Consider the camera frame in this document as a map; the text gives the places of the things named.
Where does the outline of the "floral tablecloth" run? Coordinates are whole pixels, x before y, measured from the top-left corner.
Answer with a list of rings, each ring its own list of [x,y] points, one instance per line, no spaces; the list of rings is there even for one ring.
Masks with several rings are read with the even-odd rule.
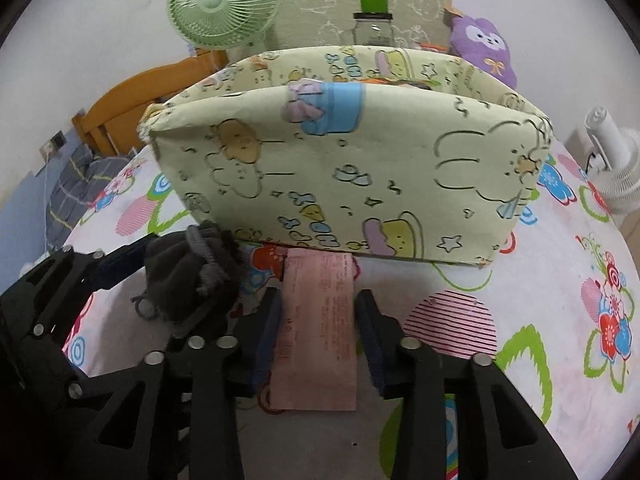
[[[356,290],[452,356],[486,351],[544,421],[579,479],[601,479],[639,425],[639,278],[612,217],[576,162],[552,148],[529,203],[484,268],[356,257]],[[106,185],[63,245],[111,252],[193,218],[145,148]],[[144,269],[94,292],[64,344],[87,375],[164,345],[137,316]],[[358,410],[277,412],[269,391],[238,401],[245,479],[389,479],[401,403],[383,401],[358,356]]]

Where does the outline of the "green orange tissue pack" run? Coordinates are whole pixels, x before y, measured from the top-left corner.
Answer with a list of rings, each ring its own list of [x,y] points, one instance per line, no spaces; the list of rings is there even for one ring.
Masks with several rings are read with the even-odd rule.
[[[388,86],[395,87],[410,87],[410,88],[418,88],[423,90],[432,90],[430,84],[424,81],[416,81],[412,79],[392,79],[385,78],[381,76],[376,77],[366,77],[359,79],[358,82],[360,84],[387,84]]]

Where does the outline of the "white standing fan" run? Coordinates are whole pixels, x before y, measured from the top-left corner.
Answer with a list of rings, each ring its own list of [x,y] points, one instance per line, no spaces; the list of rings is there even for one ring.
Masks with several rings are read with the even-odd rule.
[[[608,210],[626,216],[639,209],[639,131],[616,125],[603,106],[593,107],[585,119],[597,159],[587,170]]]

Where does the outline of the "wall power socket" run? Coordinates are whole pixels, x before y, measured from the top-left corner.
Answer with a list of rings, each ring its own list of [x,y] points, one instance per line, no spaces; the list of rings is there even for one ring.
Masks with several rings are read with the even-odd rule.
[[[55,133],[55,135],[47,140],[47,142],[39,149],[39,153],[43,161],[48,162],[51,157],[54,156],[66,143],[66,136],[62,131]]]

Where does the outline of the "pink paper packet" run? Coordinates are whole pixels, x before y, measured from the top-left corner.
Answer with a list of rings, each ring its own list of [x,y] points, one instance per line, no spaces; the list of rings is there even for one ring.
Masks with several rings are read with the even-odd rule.
[[[275,410],[357,407],[354,276],[347,252],[288,250],[269,384]]]

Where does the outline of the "green desk fan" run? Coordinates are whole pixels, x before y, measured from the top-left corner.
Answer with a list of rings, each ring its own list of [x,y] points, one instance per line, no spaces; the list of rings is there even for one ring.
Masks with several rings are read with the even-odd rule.
[[[169,21],[192,46],[224,51],[230,61],[268,49],[281,0],[167,0]]]

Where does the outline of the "yellow cartoon fabric storage box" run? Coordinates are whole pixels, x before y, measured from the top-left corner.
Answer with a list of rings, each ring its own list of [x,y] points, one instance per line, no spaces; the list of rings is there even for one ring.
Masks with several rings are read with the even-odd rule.
[[[381,76],[432,90],[360,84]],[[246,58],[151,105],[139,133],[186,208],[241,240],[484,266],[532,198],[541,110],[436,52]]]

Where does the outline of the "glass jar with green lid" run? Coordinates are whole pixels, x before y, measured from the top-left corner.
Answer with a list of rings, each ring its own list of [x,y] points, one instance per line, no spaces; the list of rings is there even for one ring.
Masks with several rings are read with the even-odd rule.
[[[393,47],[395,43],[393,14],[388,0],[359,0],[360,11],[352,14],[354,44],[360,46]]]

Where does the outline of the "purple plush bunny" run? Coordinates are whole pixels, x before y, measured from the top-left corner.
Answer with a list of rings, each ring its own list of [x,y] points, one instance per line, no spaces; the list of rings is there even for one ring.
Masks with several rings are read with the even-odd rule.
[[[449,54],[516,88],[518,77],[511,65],[509,46],[491,21],[446,6],[445,22],[450,26]]]

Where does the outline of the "grey plaid pillow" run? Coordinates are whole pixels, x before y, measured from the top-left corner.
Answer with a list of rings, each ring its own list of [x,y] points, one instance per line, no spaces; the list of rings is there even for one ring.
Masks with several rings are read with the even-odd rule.
[[[80,144],[55,181],[46,203],[46,251],[63,247],[85,213],[94,209],[107,185],[123,170],[128,156],[99,156]]]

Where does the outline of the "grey drawstring pouch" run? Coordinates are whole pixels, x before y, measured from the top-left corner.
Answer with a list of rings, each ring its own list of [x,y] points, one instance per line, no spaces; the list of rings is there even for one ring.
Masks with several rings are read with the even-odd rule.
[[[188,332],[209,310],[228,312],[240,294],[243,260],[230,232],[205,221],[157,237],[145,248],[146,289],[131,299],[145,321]]]

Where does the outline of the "cardboard panel with cartoon drawings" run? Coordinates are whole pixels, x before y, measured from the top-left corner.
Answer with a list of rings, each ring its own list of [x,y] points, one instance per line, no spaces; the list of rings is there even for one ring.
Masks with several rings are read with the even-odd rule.
[[[392,14],[394,45],[449,47],[450,26],[445,8],[451,0],[387,0]],[[269,49],[336,46],[354,39],[360,0],[281,0],[279,12],[266,32]]]

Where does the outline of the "wooden bed headboard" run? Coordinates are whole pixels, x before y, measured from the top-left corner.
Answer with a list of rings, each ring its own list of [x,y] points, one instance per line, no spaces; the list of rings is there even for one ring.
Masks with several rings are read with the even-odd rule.
[[[107,91],[72,125],[80,140],[103,156],[127,155],[143,148],[137,125],[151,104],[163,103],[228,63],[224,51],[196,50],[196,55],[138,73]]]

